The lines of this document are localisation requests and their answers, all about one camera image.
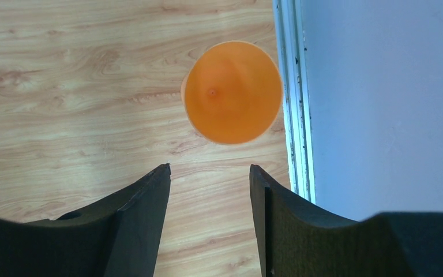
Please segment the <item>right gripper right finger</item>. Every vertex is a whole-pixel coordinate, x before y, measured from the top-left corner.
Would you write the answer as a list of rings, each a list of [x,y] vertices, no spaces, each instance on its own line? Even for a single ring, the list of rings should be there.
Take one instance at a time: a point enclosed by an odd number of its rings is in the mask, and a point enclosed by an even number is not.
[[[443,212],[333,214],[250,167],[263,276],[443,276]]]

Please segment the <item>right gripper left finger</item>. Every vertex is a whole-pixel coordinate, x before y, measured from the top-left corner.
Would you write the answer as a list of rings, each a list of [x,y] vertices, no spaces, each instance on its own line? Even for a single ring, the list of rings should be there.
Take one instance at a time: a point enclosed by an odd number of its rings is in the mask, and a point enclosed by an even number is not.
[[[161,164],[55,220],[0,218],[0,276],[152,276],[170,195]]]

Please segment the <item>orange plastic glass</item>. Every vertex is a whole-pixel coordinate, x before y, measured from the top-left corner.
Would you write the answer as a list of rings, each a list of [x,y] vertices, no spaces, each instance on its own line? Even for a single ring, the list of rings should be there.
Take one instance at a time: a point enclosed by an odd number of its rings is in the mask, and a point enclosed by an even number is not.
[[[260,47],[228,41],[207,49],[184,77],[180,95],[186,115],[207,140],[224,145],[253,141],[275,122],[283,81]]]

